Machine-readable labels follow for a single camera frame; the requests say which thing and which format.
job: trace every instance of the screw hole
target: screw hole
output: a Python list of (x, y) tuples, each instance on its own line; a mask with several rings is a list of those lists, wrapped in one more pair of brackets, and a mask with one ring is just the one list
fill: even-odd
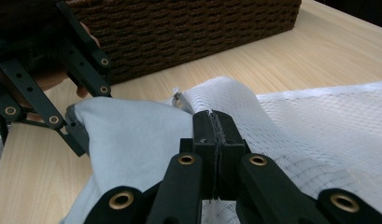
[(110, 200), (109, 200), (109, 207), (115, 210), (121, 210), (123, 208), (126, 208), (130, 206), (130, 204), (133, 203), (134, 196), (131, 191), (124, 191), (115, 194)]
[(360, 206), (357, 202), (345, 194), (336, 193), (331, 195), (330, 199), (336, 207), (349, 213), (356, 213), (360, 210)]
[(108, 65), (109, 64), (109, 60), (108, 59), (102, 59), (101, 60), (101, 64), (102, 65)]
[(249, 161), (252, 164), (258, 165), (258, 166), (264, 166), (267, 164), (267, 160), (262, 156), (253, 156), (253, 157), (249, 158)]
[(107, 93), (107, 92), (108, 92), (108, 88), (107, 88), (106, 86), (102, 86), (102, 87), (100, 88), (100, 92), (102, 92), (102, 93)]
[(49, 122), (52, 123), (52, 124), (56, 124), (59, 122), (59, 118), (57, 116), (51, 116), (49, 118)]
[(17, 112), (17, 111), (16, 111), (16, 108), (13, 107), (13, 106), (8, 106), (7, 108), (5, 108), (5, 113), (6, 113), (7, 115), (12, 116), (12, 115), (15, 115), (16, 112)]
[(183, 165), (191, 165), (194, 163), (194, 157), (193, 156), (181, 156), (178, 158), (178, 162)]

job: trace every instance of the black metal bracket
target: black metal bracket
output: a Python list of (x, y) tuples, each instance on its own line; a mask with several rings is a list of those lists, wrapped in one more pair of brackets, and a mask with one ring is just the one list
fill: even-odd
[(195, 114), (193, 138), (181, 139), (179, 151), (161, 183), (143, 194), (111, 190), (85, 223), (200, 223), (202, 200), (217, 198), (236, 201), (247, 224), (382, 223), (382, 215), (351, 192), (326, 189), (317, 200), (303, 194), (273, 160), (249, 151), (224, 113)]
[[(14, 21), (19, 16), (29, 21)], [(110, 97), (106, 80), (110, 77), (111, 61), (64, 1), (1, 2), (0, 70), (31, 108), (19, 105), (0, 83), (0, 116), (10, 122), (55, 130), (78, 156), (88, 153), (87, 133), (77, 122), (64, 119), (32, 78), (33, 72), (44, 66), (36, 63), (41, 59), (61, 62), (71, 79), (92, 96)], [(27, 113), (39, 115), (42, 121), (27, 119)]]

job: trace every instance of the woven basket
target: woven basket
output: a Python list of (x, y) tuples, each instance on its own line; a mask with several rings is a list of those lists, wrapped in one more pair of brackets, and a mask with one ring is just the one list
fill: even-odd
[(73, 0), (113, 62), (112, 84), (293, 28), (301, 0)]

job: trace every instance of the wooden table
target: wooden table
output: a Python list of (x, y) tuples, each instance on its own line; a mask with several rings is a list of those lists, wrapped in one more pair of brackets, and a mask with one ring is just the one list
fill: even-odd
[[(304, 0), (291, 31), (116, 85), (112, 95), (162, 100), (222, 75), (257, 94), (382, 80), (382, 28)], [(69, 81), (47, 95), (62, 113), (81, 100)], [(89, 158), (56, 132), (14, 124), (0, 162), (0, 223), (57, 223), (91, 173)]]

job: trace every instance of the dark floor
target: dark floor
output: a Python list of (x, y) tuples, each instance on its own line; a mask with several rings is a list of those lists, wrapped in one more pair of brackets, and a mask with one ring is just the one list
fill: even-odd
[(382, 27), (382, 0), (316, 0)]

